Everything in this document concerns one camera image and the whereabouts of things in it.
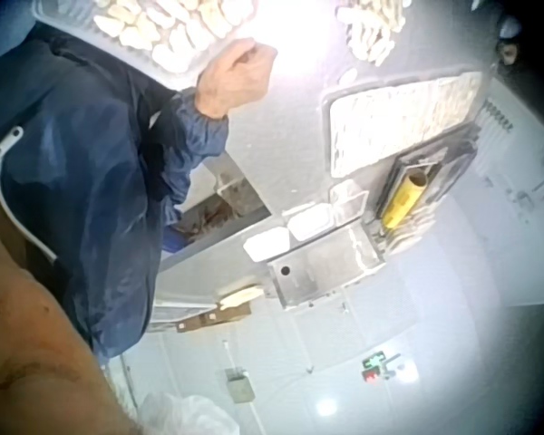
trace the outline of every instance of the yellow bottle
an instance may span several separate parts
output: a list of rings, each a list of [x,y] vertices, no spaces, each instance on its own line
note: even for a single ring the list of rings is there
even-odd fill
[[[427,189],[427,174],[421,169],[409,172],[383,214],[384,227],[387,229],[397,227],[425,189]]]

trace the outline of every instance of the white plastic bag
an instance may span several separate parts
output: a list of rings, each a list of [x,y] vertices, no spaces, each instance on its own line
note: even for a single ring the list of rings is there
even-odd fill
[[[238,424],[201,396],[180,399],[163,392],[148,394],[139,415],[150,435],[239,435]]]

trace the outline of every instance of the tray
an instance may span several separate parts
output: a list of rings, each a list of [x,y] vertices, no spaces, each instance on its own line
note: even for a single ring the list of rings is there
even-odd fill
[[[257,11],[257,2],[252,2]],[[155,0],[139,0],[139,5],[145,11],[153,6],[158,10],[161,7]],[[71,34],[88,44],[104,50],[112,56],[120,59],[128,65],[148,75],[163,86],[181,90],[194,86],[199,74],[206,68],[209,61],[221,52],[232,40],[242,25],[249,22],[255,15],[252,14],[244,23],[235,27],[226,38],[218,39],[206,51],[199,52],[192,60],[189,69],[183,73],[168,72],[151,59],[151,52],[125,47],[119,42],[119,38],[111,38],[101,31],[92,20],[95,15],[107,15],[109,6],[99,7],[94,0],[33,0],[33,14],[42,23],[55,27],[63,32]],[[170,30],[157,26],[161,40],[157,44],[169,45]]]

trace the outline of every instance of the person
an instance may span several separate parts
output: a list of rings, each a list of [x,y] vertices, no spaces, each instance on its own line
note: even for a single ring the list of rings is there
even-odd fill
[[[53,296],[0,240],[0,434],[141,435]]]
[[[48,248],[29,246],[21,266],[100,363],[144,333],[161,234],[180,218],[189,174],[224,150],[228,113],[267,93],[276,55],[237,40],[182,92],[40,24],[0,57],[0,141],[24,130],[3,157],[0,193]]]

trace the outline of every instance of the metal counter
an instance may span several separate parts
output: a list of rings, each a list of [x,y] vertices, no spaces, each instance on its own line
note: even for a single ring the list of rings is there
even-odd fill
[[[415,0],[404,10],[406,25],[395,36],[396,46],[384,64],[375,68],[357,61],[346,46],[346,28],[335,19],[342,2],[301,0],[314,5],[314,18],[325,29],[324,53],[305,56],[306,67],[289,61],[294,53],[279,48],[268,96],[235,110],[230,116],[227,151],[255,188],[272,216],[195,256],[175,264],[163,260],[157,297],[163,300],[212,302],[242,285],[266,282],[266,262],[255,264],[243,249],[255,234],[284,226],[283,211],[309,201],[326,201],[328,190],[343,179],[329,170],[325,102],[354,89],[422,81],[462,71],[489,73],[495,55],[498,11],[471,12],[471,1]],[[350,68],[358,70],[347,88],[338,79]],[[481,107],[476,102],[472,114]],[[384,186],[393,157],[352,175],[370,189],[374,206]]]

